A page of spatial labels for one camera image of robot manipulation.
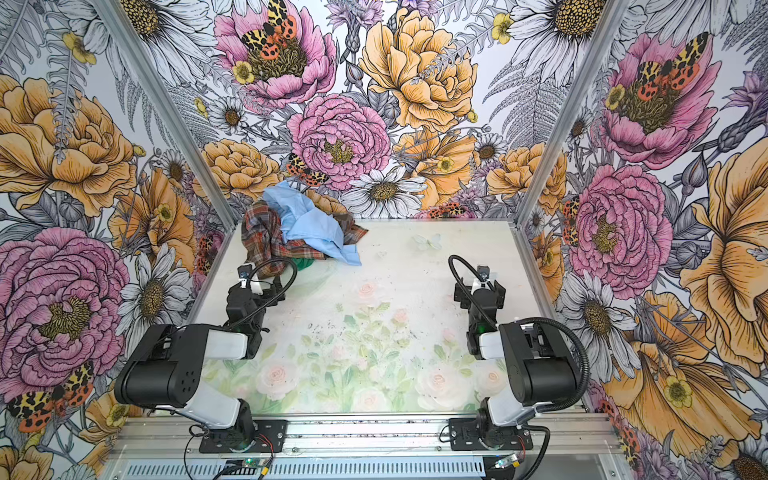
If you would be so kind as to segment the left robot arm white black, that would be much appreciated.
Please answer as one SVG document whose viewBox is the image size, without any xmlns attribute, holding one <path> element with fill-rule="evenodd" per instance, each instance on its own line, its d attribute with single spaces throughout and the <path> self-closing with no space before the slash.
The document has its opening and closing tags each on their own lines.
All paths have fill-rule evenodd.
<svg viewBox="0 0 768 480">
<path fill-rule="evenodd" d="M 150 327 L 118 375 L 116 399 L 193 421 L 203 435 L 203 453 L 280 452 L 287 423 L 255 420 L 246 400 L 203 380 L 203 367 L 213 360 L 255 359 L 268 332 L 266 310 L 285 299 L 285 290 L 278 279 L 261 293 L 253 291 L 249 280 L 241 281 L 228 291 L 224 324 Z"/>
</svg>

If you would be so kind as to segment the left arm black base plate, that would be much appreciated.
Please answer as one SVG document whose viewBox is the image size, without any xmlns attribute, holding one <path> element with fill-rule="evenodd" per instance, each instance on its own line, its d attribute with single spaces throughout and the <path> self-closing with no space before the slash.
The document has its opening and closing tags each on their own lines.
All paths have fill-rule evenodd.
<svg viewBox="0 0 768 480">
<path fill-rule="evenodd" d="M 280 453 L 287 437 L 286 420 L 256 419 L 250 427 L 211 430 L 200 443 L 203 454 Z"/>
</svg>

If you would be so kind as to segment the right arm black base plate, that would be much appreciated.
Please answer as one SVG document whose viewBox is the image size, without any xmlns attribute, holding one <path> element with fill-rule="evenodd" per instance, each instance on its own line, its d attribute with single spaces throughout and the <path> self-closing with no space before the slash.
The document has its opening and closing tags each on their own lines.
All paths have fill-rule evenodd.
<svg viewBox="0 0 768 480">
<path fill-rule="evenodd" d="M 531 450 L 533 440 L 527 430 L 514 426 L 482 424 L 476 418 L 448 420 L 448 443 L 453 451 Z"/>
</svg>

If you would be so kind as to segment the green cloth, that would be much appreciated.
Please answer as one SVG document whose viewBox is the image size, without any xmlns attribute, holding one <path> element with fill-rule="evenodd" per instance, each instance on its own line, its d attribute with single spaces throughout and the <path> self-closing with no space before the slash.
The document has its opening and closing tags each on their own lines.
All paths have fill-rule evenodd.
<svg viewBox="0 0 768 480">
<path fill-rule="evenodd" d="M 293 258 L 292 261 L 298 271 L 305 270 L 315 263 L 314 258 Z"/>
</svg>

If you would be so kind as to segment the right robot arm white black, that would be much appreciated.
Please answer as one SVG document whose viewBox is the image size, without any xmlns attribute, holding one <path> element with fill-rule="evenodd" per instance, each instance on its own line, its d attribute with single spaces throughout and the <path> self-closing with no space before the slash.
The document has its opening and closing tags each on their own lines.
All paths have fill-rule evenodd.
<svg viewBox="0 0 768 480">
<path fill-rule="evenodd" d="M 505 290 L 498 283 L 456 283 L 454 300 L 468 312 L 468 352 L 477 360 L 500 361 L 501 389 L 482 399 L 473 420 L 452 419 L 454 451 L 518 451 L 533 447 L 529 422 L 567 409 L 584 395 L 589 362 L 578 336 L 561 323 L 528 317 L 499 323 Z"/>
</svg>

